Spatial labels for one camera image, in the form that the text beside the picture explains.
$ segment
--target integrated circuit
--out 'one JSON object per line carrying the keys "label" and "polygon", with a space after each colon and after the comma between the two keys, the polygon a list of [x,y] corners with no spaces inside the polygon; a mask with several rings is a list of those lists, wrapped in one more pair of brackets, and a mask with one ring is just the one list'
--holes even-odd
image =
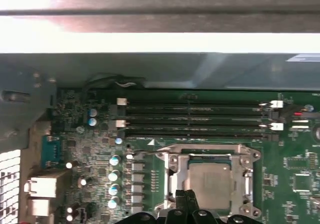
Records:
{"label": "integrated circuit", "polygon": [[309,192],[311,188],[310,174],[295,174],[293,178],[294,192]]}

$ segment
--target sticker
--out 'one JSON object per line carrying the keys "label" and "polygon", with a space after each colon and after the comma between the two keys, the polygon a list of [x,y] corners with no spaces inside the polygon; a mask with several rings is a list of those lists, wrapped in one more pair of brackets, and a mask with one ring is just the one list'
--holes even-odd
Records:
{"label": "sticker", "polygon": [[300,54],[288,59],[287,62],[320,62],[320,54]]}

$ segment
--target black ram slot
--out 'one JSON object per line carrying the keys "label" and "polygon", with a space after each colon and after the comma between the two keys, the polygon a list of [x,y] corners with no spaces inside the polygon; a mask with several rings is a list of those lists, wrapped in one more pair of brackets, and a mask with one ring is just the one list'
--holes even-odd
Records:
{"label": "black ram slot", "polygon": [[165,132],[165,131],[145,131],[145,132],[125,132],[126,138],[133,137],[173,137],[173,138],[227,138],[227,139],[259,139],[259,140],[276,140],[274,134],[257,134],[257,133],[207,133],[207,132]]}
{"label": "black ram slot", "polygon": [[211,125],[196,125],[196,124],[172,124],[172,125],[157,125],[157,124],[129,124],[127,125],[126,129],[141,129],[141,128],[187,128],[187,129],[216,129],[215,127],[221,127],[221,128],[242,128],[242,129],[255,129],[255,128],[261,128],[259,124],[232,124],[232,123],[220,123],[220,124],[211,124]]}
{"label": "black ram slot", "polygon": [[239,111],[222,111],[222,110],[195,110],[195,109],[177,109],[177,110],[162,110],[162,109],[139,109],[139,110],[128,110],[126,109],[126,115],[204,115],[204,116],[215,116],[215,115],[225,115],[225,116],[262,116],[267,113],[261,112],[239,112]]}
{"label": "black ram slot", "polygon": [[177,125],[177,126],[237,126],[237,127],[258,127],[259,125],[268,125],[270,122],[261,121],[192,121],[192,120],[145,120],[137,121],[131,120],[127,121],[129,126],[167,126],[167,125]]}
{"label": "black ram slot", "polygon": [[259,102],[259,101],[242,101],[242,102],[231,102],[231,101],[215,101],[215,102],[206,102],[206,101],[137,101],[137,100],[128,100],[128,106],[178,106],[178,105],[195,105],[195,106],[223,106],[223,107],[239,107],[239,108],[259,108],[259,104],[268,103]]}
{"label": "black ram slot", "polygon": [[154,123],[157,122],[171,122],[171,121],[194,121],[194,122],[221,122],[221,121],[231,121],[231,122],[261,122],[262,120],[270,121],[268,116],[261,116],[258,118],[248,118],[247,116],[224,116],[224,115],[216,115],[216,116],[199,116],[199,115],[170,115],[170,116],[164,116],[164,115],[130,115],[126,117],[118,117],[117,119],[125,119],[128,122],[145,122],[145,121],[151,121]]}

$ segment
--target wire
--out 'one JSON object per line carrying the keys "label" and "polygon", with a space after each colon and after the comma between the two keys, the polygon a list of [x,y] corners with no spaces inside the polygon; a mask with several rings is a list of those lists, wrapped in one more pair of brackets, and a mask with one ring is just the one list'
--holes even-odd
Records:
{"label": "wire", "polygon": [[127,88],[127,87],[130,87],[130,86],[137,85],[137,84],[134,83],[134,82],[128,82],[128,83],[125,83],[125,84],[120,84],[119,82],[115,81],[115,83],[116,83],[117,85],[119,85],[120,87],[123,87],[123,88]]}
{"label": "wire", "polygon": [[123,75],[114,75],[109,77],[100,78],[97,80],[91,80],[93,77],[91,76],[88,81],[86,81],[84,87],[82,88],[82,101],[84,102],[87,98],[87,92],[92,88],[98,88],[103,86],[104,88],[108,88],[113,83],[117,84],[122,88],[127,88],[130,86],[142,86],[144,88],[144,81],[146,80],[143,77],[126,77]]}

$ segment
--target electrolytic capacitor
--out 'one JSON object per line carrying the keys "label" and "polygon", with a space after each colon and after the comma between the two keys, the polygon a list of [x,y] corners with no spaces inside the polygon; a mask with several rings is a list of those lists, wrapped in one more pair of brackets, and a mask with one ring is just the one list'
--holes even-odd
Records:
{"label": "electrolytic capacitor", "polygon": [[73,213],[75,210],[77,210],[80,207],[79,202],[73,203],[70,207],[67,208],[68,213]]}
{"label": "electrolytic capacitor", "polygon": [[67,215],[66,220],[67,221],[73,221],[78,215],[79,215],[79,211],[75,210],[71,214]]}
{"label": "electrolytic capacitor", "polygon": [[90,176],[86,177],[86,178],[81,178],[80,180],[80,184],[82,186],[87,185],[88,183],[90,183],[92,181],[92,178]]}
{"label": "electrolytic capacitor", "polygon": [[88,114],[90,117],[96,117],[98,115],[98,111],[96,109],[90,109]]}
{"label": "electrolytic capacitor", "polygon": [[112,166],[116,166],[120,163],[120,156],[118,155],[114,155],[110,158],[109,160],[110,165]]}
{"label": "electrolytic capacitor", "polygon": [[120,203],[120,199],[117,196],[113,196],[110,201],[108,201],[108,207],[110,209],[115,209]]}
{"label": "electrolytic capacitor", "polygon": [[120,171],[118,170],[113,170],[109,175],[108,179],[109,181],[116,181],[120,176]]}
{"label": "electrolytic capacitor", "polygon": [[88,120],[88,125],[89,125],[89,126],[96,126],[96,124],[97,124],[97,120],[96,120],[96,119],[90,118],[90,119]]}
{"label": "electrolytic capacitor", "polygon": [[120,190],[120,186],[118,184],[113,184],[110,186],[108,193],[109,195],[117,195]]}
{"label": "electrolytic capacitor", "polygon": [[73,167],[79,166],[79,162],[77,160],[73,160],[73,161],[67,162],[65,166],[67,169],[71,169]]}

